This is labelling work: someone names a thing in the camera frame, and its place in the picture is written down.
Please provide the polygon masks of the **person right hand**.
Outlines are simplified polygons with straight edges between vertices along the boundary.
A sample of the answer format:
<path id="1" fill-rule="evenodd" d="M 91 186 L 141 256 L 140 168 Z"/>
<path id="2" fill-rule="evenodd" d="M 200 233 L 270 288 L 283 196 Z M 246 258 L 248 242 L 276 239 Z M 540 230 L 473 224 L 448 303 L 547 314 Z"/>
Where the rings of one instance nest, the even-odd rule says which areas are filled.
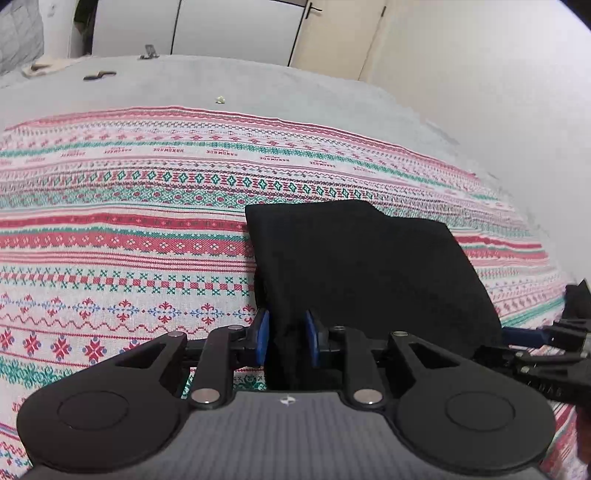
<path id="1" fill-rule="evenodd" d="M 591 469 L 591 415 L 582 407 L 576 408 L 577 456 L 586 465 L 587 473 Z"/>

